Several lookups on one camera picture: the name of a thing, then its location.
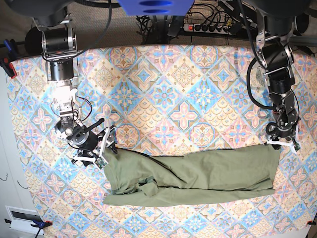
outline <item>black wire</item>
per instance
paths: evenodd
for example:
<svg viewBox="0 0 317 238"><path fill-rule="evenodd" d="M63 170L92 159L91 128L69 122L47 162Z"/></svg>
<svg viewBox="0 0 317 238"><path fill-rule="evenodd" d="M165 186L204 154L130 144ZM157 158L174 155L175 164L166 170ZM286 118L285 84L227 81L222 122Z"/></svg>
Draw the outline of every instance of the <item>black wire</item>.
<svg viewBox="0 0 317 238"><path fill-rule="evenodd" d="M75 114L75 116L78 118L79 111L77 109L73 109L73 114Z"/></svg>
<svg viewBox="0 0 317 238"><path fill-rule="evenodd" d="M153 30L154 26L152 25L150 28L148 27L149 22L151 22L151 21L150 21L150 17L147 15L137 16L136 20L139 23L138 27L140 29L140 32L137 31L137 33L142 36L141 45L146 44L146 42L149 38L149 35L150 35L151 31Z"/></svg>
<svg viewBox="0 0 317 238"><path fill-rule="evenodd" d="M54 110L53 110L53 108L52 108L52 104L53 104L53 103L51 103L51 105L50 105L51 111L52 111L56 116L59 117L59 115L57 115L57 114L54 112Z"/></svg>
<svg viewBox="0 0 317 238"><path fill-rule="evenodd" d="M311 55L314 55L314 57L315 57L315 54L317 54L317 52L312 52L311 54L310 54L310 56Z"/></svg>
<svg viewBox="0 0 317 238"><path fill-rule="evenodd" d="M213 16L211 22L208 24L208 27L211 26L211 24L213 23L213 20L215 19L215 17L216 17L217 15L219 16L219 17L218 17L218 22L217 22L214 26L217 27L217 26L219 25L219 23L220 23L220 21L221 21L221 14L220 14L220 12L217 12L217 13Z"/></svg>
<svg viewBox="0 0 317 238"><path fill-rule="evenodd" d="M250 44L251 44L251 48L252 48L252 51L253 51L253 54L254 54L254 57L255 59L257 60L257 62L259 63L259 65L264 68L266 70L266 67L261 63L258 55L257 55L257 51L256 51L256 48L254 47L253 45L253 40L252 40L252 36L251 36L251 32L250 32L250 28L249 28L249 24L248 24L248 20L247 20L247 17L244 13L244 9L243 9L243 6L242 6L242 2L241 0L237 0L238 1L238 5L239 5L239 8L240 8L240 11L241 11L241 14L243 16L243 21L244 21L244 25L246 27L246 31L247 31L247 34L248 34L248 38L249 38L249 41L250 41Z"/></svg>
<svg viewBox="0 0 317 238"><path fill-rule="evenodd" d="M220 28L220 30L223 29L223 27L227 24L228 20L229 20L229 17L227 17L227 15L225 15L225 16L224 16L224 24L222 25L222 27Z"/></svg>
<svg viewBox="0 0 317 238"><path fill-rule="evenodd" d="M8 179L8 173L6 173L6 177L5 177L5 180L4 179L1 179L2 181L6 181Z"/></svg>
<svg viewBox="0 0 317 238"><path fill-rule="evenodd" d="M88 113L88 115L85 117L85 119L83 119L82 121L84 121L84 120L86 120L89 116L90 116L90 114L91 114L91 112L93 111L93 105L89 102L89 100L87 100L86 98L82 98L82 97L79 97L79 96L76 96L77 98L80 98L80 99L82 99L82 100L84 100L86 103L88 103L88 105L90 106L90 112Z"/></svg>
<svg viewBox="0 0 317 238"><path fill-rule="evenodd" d="M213 6L211 4L208 4L208 3L197 3L197 4L194 4L193 6L206 6L206 7L209 7L212 10L212 15L214 13L214 10L216 9L215 6Z"/></svg>
<svg viewBox="0 0 317 238"><path fill-rule="evenodd" d="M96 44L105 36L108 28L109 28L109 25L110 25L110 22L111 22L111 17L112 17L112 6L110 5L109 7L109 13L108 13L108 21L107 21L107 24L106 24L106 27L104 29L104 31L99 35L99 37L95 40L94 43L92 43L91 45L89 45L86 49L82 50L81 52L77 53L76 55L72 56L72 57L69 57L67 59L61 59L61 60L48 60L44 57L44 55L42 55L42 58L47 61L47 62L66 62L66 61L69 61L69 60L72 60L78 56L80 56L82 53L86 52L87 50L93 48L96 46Z"/></svg>
<svg viewBox="0 0 317 238"><path fill-rule="evenodd" d="M71 144L69 144L69 142L67 143L71 148L73 148L73 149L76 149L76 150L85 150L85 151L88 151L88 152L91 152L91 153L93 153L93 151L92 150L88 150L88 149L85 149L85 148L76 148L76 147L74 147L74 146L72 146Z"/></svg>
<svg viewBox="0 0 317 238"><path fill-rule="evenodd" d="M185 19L189 19L189 20L203 20L202 18L192 18L192 17L184 17Z"/></svg>
<svg viewBox="0 0 317 238"><path fill-rule="evenodd" d="M40 231L41 231L41 229L39 229L39 231L36 233L34 238L37 238L39 236Z"/></svg>
<svg viewBox="0 0 317 238"><path fill-rule="evenodd" d="M24 189L29 189L29 188L31 188L30 186L28 186L28 187L23 187L23 186L19 183L19 180L18 180L18 184L20 185L21 188L24 188Z"/></svg>
<svg viewBox="0 0 317 238"><path fill-rule="evenodd" d="M234 22L233 18L232 18L228 13L226 13L225 11L218 11L218 12L213 16L211 22L213 22L214 18L215 18L217 15L219 15L220 18L218 19L218 23L220 23L220 21L221 21L221 13L225 13L225 14L231 19L231 21Z"/></svg>
<svg viewBox="0 0 317 238"><path fill-rule="evenodd" d="M76 3L85 5L85 6L92 6L92 7L99 7L99 8L118 8L121 7L119 3L107 3L107 2L95 2L95 1L88 1L88 0L75 0Z"/></svg>
<svg viewBox="0 0 317 238"><path fill-rule="evenodd" d="M207 17L207 19L201 24L201 25L205 25L206 24L206 22L207 22L207 20L209 20L209 18L211 18L212 17L212 20L210 21L210 24L211 23L213 23L213 20L215 19L215 17L219 14L220 15L220 11L218 11L218 12L216 12L215 14L213 14L213 15L210 15L209 17Z"/></svg>
<svg viewBox="0 0 317 238"><path fill-rule="evenodd" d="M265 106L261 103L259 103L257 100L255 100L255 98L252 96L252 91L251 91L251 85L250 85L250 75L251 75L251 70L252 70L252 67L254 66L254 64L256 63L256 59L253 59L251 61L251 63L249 64L249 67L248 67L248 71L247 71L247 90L248 90L248 95L251 99L251 101L257 105L259 108L262 108L262 109L267 109L267 110L274 110L275 107L274 106Z"/></svg>
<svg viewBox="0 0 317 238"><path fill-rule="evenodd" d="M193 12L191 12L191 14L200 14L201 16L203 16L204 18L205 18L205 20L207 20L207 21L209 21L210 22L210 20L208 19L208 17L206 17L205 15L203 15L201 12L199 12L199 11L193 11Z"/></svg>
<svg viewBox="0 0 317 238"><path fill-rule="evenodd" d="M226 45L229 45L229 37L226 36Z"/></svg>

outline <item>power strip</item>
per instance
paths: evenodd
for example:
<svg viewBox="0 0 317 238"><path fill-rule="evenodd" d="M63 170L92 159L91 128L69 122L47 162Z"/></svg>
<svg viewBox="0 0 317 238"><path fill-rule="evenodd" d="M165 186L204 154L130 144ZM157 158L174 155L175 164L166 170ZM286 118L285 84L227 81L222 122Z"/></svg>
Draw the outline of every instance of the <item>power strip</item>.
<svg viewBox="0 0 317 238"><path fill-rule="evenodd" d="M208 27L207 25L185 23L183 26L183 29L184 31L187 31L187 32L203 32L203 33L214 33L214 34L220 34L220 35L231 35L227 26L224 26L222 29L220 29L221 27L222 26L214 28L214 27Z"/></svg>

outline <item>wall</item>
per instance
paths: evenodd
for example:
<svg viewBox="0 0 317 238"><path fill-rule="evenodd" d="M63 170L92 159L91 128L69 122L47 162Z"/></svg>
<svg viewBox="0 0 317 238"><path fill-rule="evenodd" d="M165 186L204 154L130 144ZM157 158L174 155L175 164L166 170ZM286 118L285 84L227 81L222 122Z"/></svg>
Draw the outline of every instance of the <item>wall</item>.
<svg viewBox="0 0 317 238"><path fill-rule="evenodd" d="M0 238L34 237L11 230L4 222L5 218L9 219L5 205L35 210L29 191L17 183L19 180L22 186L27 186L13 134L5 79L0 67L0 178L5 179L8 173L6 181L0 180Z"/></svg>

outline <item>olive green pants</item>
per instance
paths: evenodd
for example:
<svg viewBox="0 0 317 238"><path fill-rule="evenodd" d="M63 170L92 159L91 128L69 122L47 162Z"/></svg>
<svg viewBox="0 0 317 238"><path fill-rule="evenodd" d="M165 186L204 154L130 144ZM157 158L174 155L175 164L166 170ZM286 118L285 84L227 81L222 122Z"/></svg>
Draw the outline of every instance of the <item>olive green pants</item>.
<svg viewBox="0 0 317 238"><path fill-rule="evenodd" d="M104 204L166 207L274 194L279 155L271 145L158 157L106 150L104 170L112 195Z"/></svg>

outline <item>patterned tablecloth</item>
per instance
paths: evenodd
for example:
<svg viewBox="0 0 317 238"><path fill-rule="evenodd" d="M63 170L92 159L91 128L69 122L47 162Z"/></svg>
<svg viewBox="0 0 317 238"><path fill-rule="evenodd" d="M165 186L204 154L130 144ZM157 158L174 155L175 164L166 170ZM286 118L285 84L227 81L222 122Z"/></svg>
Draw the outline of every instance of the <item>patterned tablecloth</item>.
<svg viewBox="0 0 317 238"><path fill-rule="evenodd" d="M150 155L237 148L264 141L271 119L247 94L249 49L142 46L95 49L79 57L78 95L118 127L118 146ZM73 150L59 140L50 109L53 86L41 58L14 62L7 80L12 123L34 205L53 221L49 237L252 238L302 229L317 212L317 64L295 55L302 149L283 148L274 195L222 204L144 208L102 204L110 192L103 172L71 164ZM254 96L268 103L261 73ZM89 107L84 104L84 113Z"/></svg>

